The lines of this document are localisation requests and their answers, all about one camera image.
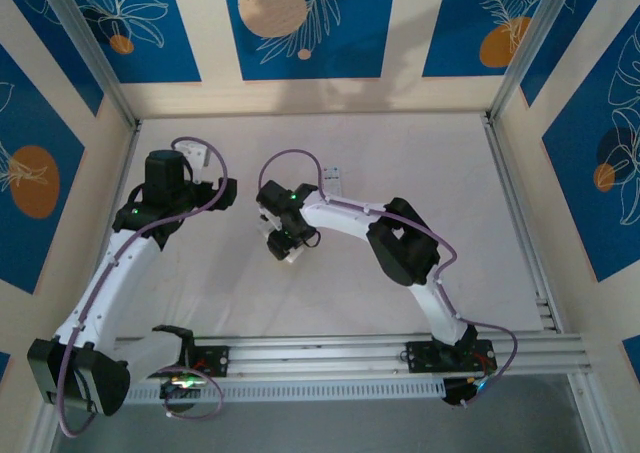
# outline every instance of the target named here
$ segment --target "white tabletop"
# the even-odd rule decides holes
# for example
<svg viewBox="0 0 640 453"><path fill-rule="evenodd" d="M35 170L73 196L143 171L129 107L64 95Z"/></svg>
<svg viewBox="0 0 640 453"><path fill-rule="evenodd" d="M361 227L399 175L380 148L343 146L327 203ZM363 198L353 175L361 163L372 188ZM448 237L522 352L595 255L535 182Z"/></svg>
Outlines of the white tabletop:
<svg viewBox="0 0 640 453"><path fill-rule="evenodd" d="M197 336L429 331L412 295L384 275L365 242L323 231L320 246L292 265L269 253L256 228L257 178L263 163L285 148L307 149L323 166L339 167L347 198L408 200L459 252L444 280L463 315L517 330L542 328L479 115L147 120L120 204L144 180L148 153L183 135L222 152L238 179L238 198L227 211L187 220L169 239L122 319L120 336L143 336L161 323ZM212 157L205 177L219 174ZM290 155L272 164L269 178L295 189L315 183L315 169L308 158Z"/></svg>

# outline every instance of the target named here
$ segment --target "floral wall art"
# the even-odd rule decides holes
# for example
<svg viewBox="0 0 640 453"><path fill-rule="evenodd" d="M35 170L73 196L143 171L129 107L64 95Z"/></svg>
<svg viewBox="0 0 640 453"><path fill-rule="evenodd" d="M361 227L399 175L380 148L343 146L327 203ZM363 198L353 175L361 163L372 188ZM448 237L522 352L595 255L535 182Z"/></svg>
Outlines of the floral wall art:
<svg viewBox="0 0 640 453"><path fill-rule="evenodd" d="M33 293L84 147L0 47L0 280Z"/></svg>
<svg viewBox="0 0 640 453"><path fill-rule="evenodd" d="M392 0L227 0L244 80L377 78Z"/></svg>
<svg viewBox="0 0 640 453"><path fill-rule="evenodd" d="M566 1L547 38L552 51L538 57L523 85L531 96L537 83L546 81L595 1ZM502 75L539 4L540 0L442 0L423 76Z"/></svg>
<svg viewBox="0 0 640 453"><path fill-rule="evenodd" d="M566 0L533 63L520 83L532 105L597 0Z"/></svg>
<svg viewBox="0 0 640 453"><path fill-rule="evenodd" d="M50 51L69 43L45 0L14 1ZM200 81L176 0L75 2L122 83ZM76 63L67 50L53 55L61 65Z"/></svg>
<svg viewBox="0 0 640 453"><path fill-rule="evenodd" d="M442 0L423 76L501 75L540 0Z"/></svg>
<svg viewBox="0 0 640 453"><path fill-rule="evenodd" d="M598 281L640 259L640 8L543 140Z"/></svg>
<svg viewBox="0 0 640 453"><path fill-rule="evenodd" d="M96 115L104 93L46 0L13 0L71 84Z"/></svg>

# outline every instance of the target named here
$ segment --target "cream wall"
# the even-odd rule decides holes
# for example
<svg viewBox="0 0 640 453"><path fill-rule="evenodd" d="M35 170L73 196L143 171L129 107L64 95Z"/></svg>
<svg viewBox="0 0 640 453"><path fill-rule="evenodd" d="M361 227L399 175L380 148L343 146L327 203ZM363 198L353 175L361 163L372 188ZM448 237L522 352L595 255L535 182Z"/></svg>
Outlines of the cream wall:
<svg viewBox="0 0 640 453"><path fill-rule="evenodd" d="M11 359L0 385L0 451L17 451L41 404L27 363L34 338L50 338L95 266L131 131L105 99L94 117L11 0L0 0L0 44L85 147L33 295L0 281L0 351Z"/></svg>
<svg viewBox="0 0 640 453"><path fill-rule="evenodd" d="M124 85L140 118L484 110L501 76L422 78L442 0L394 0L382 77L244 82L226 0L176 0L202 83Z"/></svg>
<svg viewBox="0 0 640 453"><path fill-rule="evenodd" d="M621 341L638 334L640 262L596 282L541 138L639 4L599 0L531 109L518 93L501 121L554 296L569 328L584 336L630 451L640 444L640 385Z"/></svg>

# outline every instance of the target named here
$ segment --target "gray floor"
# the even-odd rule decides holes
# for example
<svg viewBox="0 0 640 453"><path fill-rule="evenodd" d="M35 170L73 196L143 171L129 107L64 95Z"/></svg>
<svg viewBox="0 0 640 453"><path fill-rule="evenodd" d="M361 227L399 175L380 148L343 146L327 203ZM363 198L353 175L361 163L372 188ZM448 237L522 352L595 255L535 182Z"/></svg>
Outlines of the gray floor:
<svg viewBox="0 0 640 453"><path fill-rule="evenodd" d="M74 414L71 420L79 421ZM419 453L589 451L564 377L507 377L468 410L440 400L228 404L213 421L160 406L100 417L55 452Z"/></svg>

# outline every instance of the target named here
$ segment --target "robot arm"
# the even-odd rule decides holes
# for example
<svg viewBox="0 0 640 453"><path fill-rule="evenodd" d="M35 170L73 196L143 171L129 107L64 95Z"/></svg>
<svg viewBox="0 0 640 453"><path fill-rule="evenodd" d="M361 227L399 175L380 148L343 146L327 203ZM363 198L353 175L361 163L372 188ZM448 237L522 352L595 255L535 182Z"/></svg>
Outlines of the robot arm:
<svg viewBox="0 0 640 453"><path fill-rule="evenodd" d="M146 225L202 207L217 194L212 183L199 181L205 155L194 155L196 160L191 164L186 159L189 148L190 145L178 144L178 150L184 150L185 154L174 150L149 154L145 161L145 183L131 192L127 203L118 211L107 253L84 295L52 340L36 339L31 345L28 360L46 402L56 402L63 352L77 326L81 330L73 344L65 380L64 396L68 405L112 415L124 402L130 384L169 365L192 366L194 355L189 353L194 349L193 334L181 328L156 327L145 338L115 348L119 321L136 294L141 278L182 222L147 231L131 243L117 262L116 252ZM184 179L185 168L189 180ZM236 193L236 180L228 179L220 200L210 210L225 210L233 204ZM110 264L113 265L111 273L84 323L79 325L80 312Z"/></svg>
<svg viewBox="0 0 640 453"><path fill-rule="evenodd" d="M331 197L326 201L317 187L302 184L285 190L273 181L258 193L269 250L279 260L293 262L317 228L329 228L367 241L385 274L406 286L427 317L434 340L453 355L472 348L477 333L447 308L439 295L433 272L440 261L438 243L424 233L377 214L394 213L426 227L408 202L394 198L389 204L367 204Z"/></svg>

